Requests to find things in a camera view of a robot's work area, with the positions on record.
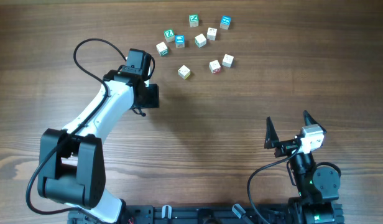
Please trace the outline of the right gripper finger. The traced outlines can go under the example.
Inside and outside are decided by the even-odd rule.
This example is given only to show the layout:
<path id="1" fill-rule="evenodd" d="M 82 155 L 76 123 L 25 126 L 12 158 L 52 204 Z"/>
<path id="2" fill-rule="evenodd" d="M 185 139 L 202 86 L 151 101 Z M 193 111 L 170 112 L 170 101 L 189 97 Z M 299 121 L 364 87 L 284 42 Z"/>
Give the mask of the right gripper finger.
<path id="1" fill-rule="evenodd" d="M 269 116 L 266 118 L 266 135 L 265 135 L 264 148 L 273 149 L 273 148 L 279 147 L 279 145 L 280 145 L 279 137 L 275 131 L 272 119 Z"/>
<path id="2" fill-rule="evenodd" d="M 307 110 L 303 111 L 303 118 L 306 126 L 317 124 L 323 130 L 323 134 L 327 133 L 326 129 L 315 119 L 313 119 Z"/>

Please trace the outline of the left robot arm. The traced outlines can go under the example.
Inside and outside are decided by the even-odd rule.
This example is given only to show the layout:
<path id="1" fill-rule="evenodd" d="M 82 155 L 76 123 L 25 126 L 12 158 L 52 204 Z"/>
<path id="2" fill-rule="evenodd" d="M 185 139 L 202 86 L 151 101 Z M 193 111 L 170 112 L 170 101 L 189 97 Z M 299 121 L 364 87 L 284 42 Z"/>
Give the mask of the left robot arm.
<path id="1" fill-rule="evenodd" d="M 105 188 L 103 143 L 126 111 L 144 116 L 143 109 L 159 107 L 158 86 L 149 83 L 154 66 L 150 54 L 130 49 L 125 65 L 100 79 L 98 94 L 76 119 L 43 133 L 31 179 L 41 197 L 100 223 L 132 222 L 125 201 Z"/>

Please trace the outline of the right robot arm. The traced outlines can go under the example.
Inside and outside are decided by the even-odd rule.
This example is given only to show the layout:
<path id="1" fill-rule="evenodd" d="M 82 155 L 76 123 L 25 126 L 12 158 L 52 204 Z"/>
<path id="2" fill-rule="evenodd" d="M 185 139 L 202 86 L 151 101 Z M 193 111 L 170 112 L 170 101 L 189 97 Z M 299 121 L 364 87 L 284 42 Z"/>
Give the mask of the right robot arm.
<path id="1" fill-rule="evenodd" d="M 271 118 L 266 119 L 264 147 L 274 149 L 275 157 L 286 157 L 287 172 L 298 197 L 286 204 L 270 205 L 262 211 L 270 223 L 344 223 L 339 199 L 341 170 L 330 162 L 315 162 L 312 152 L 323 145 L 326 129 L 308 111 L 303 112 L 305 125 L 288 141 L 280 141 Z"/>

